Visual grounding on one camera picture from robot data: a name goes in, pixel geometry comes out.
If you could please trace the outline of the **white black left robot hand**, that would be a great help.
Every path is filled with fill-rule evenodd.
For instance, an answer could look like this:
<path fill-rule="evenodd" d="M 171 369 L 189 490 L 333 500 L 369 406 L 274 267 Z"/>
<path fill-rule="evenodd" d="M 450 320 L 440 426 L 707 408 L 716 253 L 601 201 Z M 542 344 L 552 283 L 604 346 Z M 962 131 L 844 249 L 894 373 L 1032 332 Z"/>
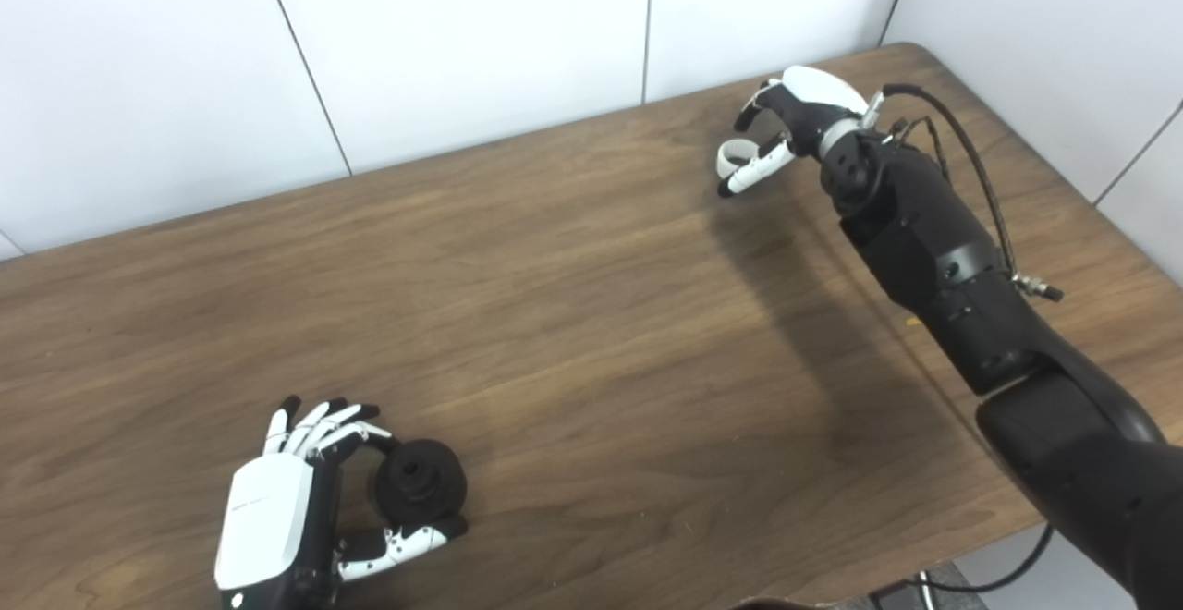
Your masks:
<path fill-rule="evenodd" d="M 437 440 L 397 441 L 373 404 L 338 396 L 300 413 L 299 396 L 269 420 L 261 454 L 234 471 L 213 580 L 224 609 L 330 609 L 341 588 L 401 567 L 468 530 L 468 475 Z M 379 531 L 338 533 L 342 468 L 381 453 L 371 501 Z"/>

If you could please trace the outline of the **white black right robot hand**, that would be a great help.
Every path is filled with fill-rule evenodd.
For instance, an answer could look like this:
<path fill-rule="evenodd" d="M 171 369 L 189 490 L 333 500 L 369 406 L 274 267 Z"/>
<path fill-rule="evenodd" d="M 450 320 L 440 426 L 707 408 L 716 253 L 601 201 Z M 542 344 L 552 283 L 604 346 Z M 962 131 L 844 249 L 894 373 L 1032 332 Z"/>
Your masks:
<path fill-rule="evenodd" d="M 735 197 L 796 158 L 814 158 L 823 189 L 836 205 L 861 201 L 873 188 L 873 167 L 861 151 L 870 102 L 852 85 L 820 69 L 793 66 L 767 79 L 733 123 L 744 134 L 761 113 L 783 128 L 771 139 L 728 139 L 715 156 L 719 197 Z"/>

